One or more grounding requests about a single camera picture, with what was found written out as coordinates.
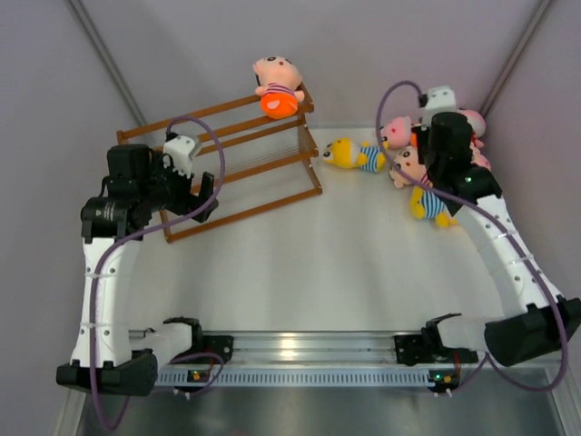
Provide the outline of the yellow striped plush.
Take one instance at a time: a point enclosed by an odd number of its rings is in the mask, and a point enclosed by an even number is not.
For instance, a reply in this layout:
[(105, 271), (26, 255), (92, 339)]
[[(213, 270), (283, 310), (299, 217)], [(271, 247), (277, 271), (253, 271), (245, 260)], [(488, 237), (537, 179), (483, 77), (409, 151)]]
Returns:
[(349, 138), (328, 144), (322, 160), (341, 169), (359, 169), (368, 173), (380, 173), (387, 162), (380, 146), (372, 146), (369, 142), (358, 144)]
[(409, 210), (417, 220), (433, 220), (435, 225), (447, 228), (458, 224), (446, 205), (431, 191), (415, 186), (409, 199)]

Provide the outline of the boy doll orange pants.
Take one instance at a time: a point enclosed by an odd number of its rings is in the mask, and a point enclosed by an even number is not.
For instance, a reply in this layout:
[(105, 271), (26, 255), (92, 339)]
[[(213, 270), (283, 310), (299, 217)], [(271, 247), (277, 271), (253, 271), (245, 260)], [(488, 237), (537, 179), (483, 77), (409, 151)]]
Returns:
[(261, 109), (271, 119), (294, 116), (305, 98), (301, 91), (302, 76), (298, 68), (282, 56), (267, 56), (253, 64), (257, 80), (254, 93), (260, 97)]
[(419, 162), (418, 151), (413, 145), (407, 145), (400, 149), (393, 157), (393, 163), (389, 168), (389, 176), (397, 189), (410, 185), (410, 181), (402, 176), (399, 170), (407, 173), (414, 180), (418, 180), (425, 185), (432, 185), (428, 178), (427, 168)]

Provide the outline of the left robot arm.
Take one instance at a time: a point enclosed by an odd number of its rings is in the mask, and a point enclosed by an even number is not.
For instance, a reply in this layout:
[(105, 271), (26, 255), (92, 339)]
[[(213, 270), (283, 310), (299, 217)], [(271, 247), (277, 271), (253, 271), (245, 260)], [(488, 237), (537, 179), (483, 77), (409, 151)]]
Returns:
[(99, 195), (81, 211), (85, 258), (84, 302), (70, 361), (56, 382), (78, 391), (144, 397), (173, 358), (197, 362), (205, 341), (198, 320), (173, 317), (133, 341), (127, 313), (135, 262), (153, 214), (170, 211), (203, 223), (218, 205), (214, 177), (192, 189), (192, 160), (201, 144), (184, 135), (155, 151), (146, 144), (116, 145)]

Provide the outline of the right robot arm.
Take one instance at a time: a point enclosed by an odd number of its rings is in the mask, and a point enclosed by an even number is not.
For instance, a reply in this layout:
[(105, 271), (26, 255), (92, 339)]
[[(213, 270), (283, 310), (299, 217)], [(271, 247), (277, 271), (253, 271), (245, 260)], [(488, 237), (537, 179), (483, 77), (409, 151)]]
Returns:
[(425, 117), (417, 140), (427, 189), (443, 202), (474, 244), (496, 285), (503, 314), (436, 320), (425, 353), (443, 361), (457, 348), (488, 352), (511, 367), (562, 352), (580, 326), (580, 301), (567, 299), (541, 272), (514, 225), (494, 175), (472, 161), (472, 127), (465, 115)]

